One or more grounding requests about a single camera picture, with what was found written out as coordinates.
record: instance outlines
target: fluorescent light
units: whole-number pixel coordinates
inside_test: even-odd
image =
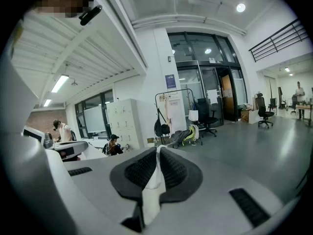
[[[62,85],[65,83],[65,81],[67,81],[67,80],[68,80],[68,76],[62,75],[62,76],[59,78],[58,82],[57,82],[57,83],[55,84],[55,86],[53,87],[53,89],[52,89],[51,92],[57,93],[58,90],[61,88],[61,86],[62,86]]]
[[[240,3],[237,5],[236,9],[238,12],[243,12],[246,9],[246,6],[243,3]]]
[[[51,99],[47,99],[47,100],[45,101],[44,107],[47,107],[50,102],[51,102]]]

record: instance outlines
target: blue sign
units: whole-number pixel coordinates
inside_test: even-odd
[[[176,82],[175,82],[174,75],[166,75],[165,80],[166,80],[167,89],[176,88]]]

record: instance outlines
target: man standing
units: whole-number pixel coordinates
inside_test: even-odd
[[[72,133],[70,131],[70,128],[65,123],[62,123],[58,119],[55,119],[53,121],[54,129],[58,129],[61,136],[61,142],[69,142],[72,141]]]
[[[297,101],[299,105],[300,102],[305,100],[304,99],[305,92],[304,92],[304,89],[300,87],[300,82],[298,82],[297,84],[298,84],[298,88],[295,90],[295,94],[297,95]],[[299,119],[301,119],[301,113],[303,114],[303,118],[304,118],[304,110],[299,109]]]

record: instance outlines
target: white locker cabinet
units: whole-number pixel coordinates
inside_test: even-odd
[[[136,100],[110,103],[107,109],[111,132],[119,136],[118,143],[121,146],[129,144],[132,149],[143,148]]]

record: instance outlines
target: computer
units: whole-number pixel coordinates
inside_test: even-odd
[[[32,138],[37,139],[42,145],[44,144],[45,141],[45,134],[41,131],[38,131],[34,128],[31,128],[29,126],[25,126],[23,130],[23,135],[24,136],[29,136]]]

